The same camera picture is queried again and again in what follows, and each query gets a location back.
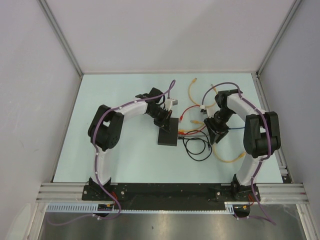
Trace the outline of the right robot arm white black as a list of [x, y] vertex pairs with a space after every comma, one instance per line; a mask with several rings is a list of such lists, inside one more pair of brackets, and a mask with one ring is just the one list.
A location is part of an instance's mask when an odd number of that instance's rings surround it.
[[204, 124], [211, 145], [228, 133], [227, 122], [232, 115], [244, 121], [243, 146], [246, 152], [239, 171], [233, 176], [227, 194], [236, 201], [247, 201], [259, 195], [256, 177], [263, 163], [281, 146], [278, 114], [264, 111], [246, 100], [237, 89], [223, 90], [215, 96], [219, 110], [208, 116]]

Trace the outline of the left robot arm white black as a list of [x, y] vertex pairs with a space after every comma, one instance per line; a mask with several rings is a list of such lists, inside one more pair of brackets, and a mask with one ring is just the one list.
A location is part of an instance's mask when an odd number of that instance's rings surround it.
[[134, 100], [123, 105], [99, 106], [87, 132], [95, 148], [91, 179], [96, 184], [93, 194], [98, 199], [105, 200], [110, 196], [111, 188], [108, 185], [112, 174], [108, 164], [111, 162], [106, 157], [119, 142], [125, 121], [147, 114], [153, 119], [154, 125], [169, 133], [172, 107], [177, 104], [176, 99], [170, 98], [169, 90], [162, 92], [154, 87], [149, 93], [138, 94]]

